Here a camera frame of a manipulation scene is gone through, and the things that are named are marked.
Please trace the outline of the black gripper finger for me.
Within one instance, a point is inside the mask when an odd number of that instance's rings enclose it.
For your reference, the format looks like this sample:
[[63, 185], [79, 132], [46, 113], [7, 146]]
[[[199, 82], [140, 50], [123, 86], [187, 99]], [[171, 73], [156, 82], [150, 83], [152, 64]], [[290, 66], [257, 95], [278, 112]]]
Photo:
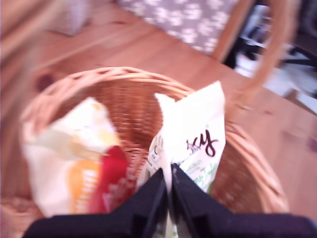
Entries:
[[110, 238], [151, 238], [167, 210], [166, 186], [159, 169], [110, 215]]
[[177, 164], [172, 164], [172, 193], [178, 234], [182, 238], [233, 238], [232, 213], [203, 192]]

